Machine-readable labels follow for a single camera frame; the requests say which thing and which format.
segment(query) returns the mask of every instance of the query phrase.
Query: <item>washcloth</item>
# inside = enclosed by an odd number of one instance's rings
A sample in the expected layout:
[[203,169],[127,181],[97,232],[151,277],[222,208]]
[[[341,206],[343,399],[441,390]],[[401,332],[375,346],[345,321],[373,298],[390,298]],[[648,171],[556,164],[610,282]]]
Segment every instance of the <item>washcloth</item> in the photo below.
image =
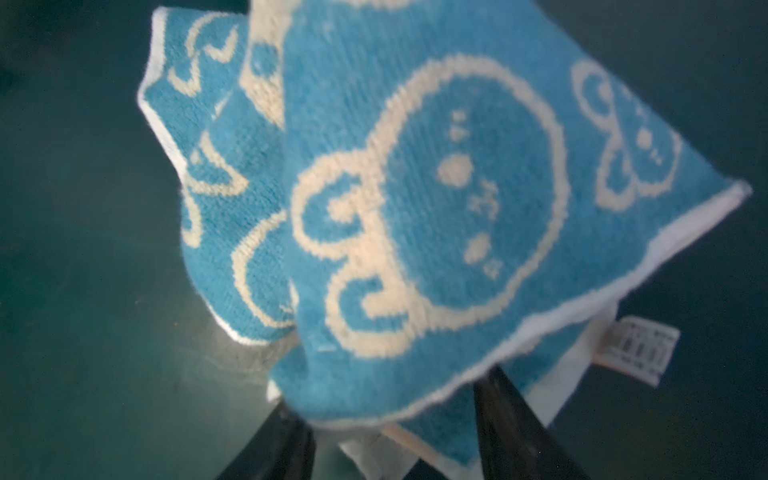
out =
[[468,383],[502,362],[549,423],[606,309],[750,192],[529,0],[251,7],[152,20],[190,278],[238,342],[295,327],[270,378],[303,418],[451,478]]

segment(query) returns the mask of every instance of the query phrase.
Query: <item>teal background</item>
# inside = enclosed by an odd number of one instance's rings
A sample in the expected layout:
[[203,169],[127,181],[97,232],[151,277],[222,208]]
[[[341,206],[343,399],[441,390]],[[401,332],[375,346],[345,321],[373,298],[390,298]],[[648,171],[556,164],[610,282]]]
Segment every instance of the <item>teal background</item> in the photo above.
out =
[[[541,3],[755,189],[622,305],[682,330],[661,387],[591,369],[554,434],[595,480],[765,478],[768,8]],[[278,353],[232,343],[192,290],[135,104],[157,5],[0,0],[0,478],[213,478],[269,411]],[[316,477],[355,478],[339,455],[321,445]]]

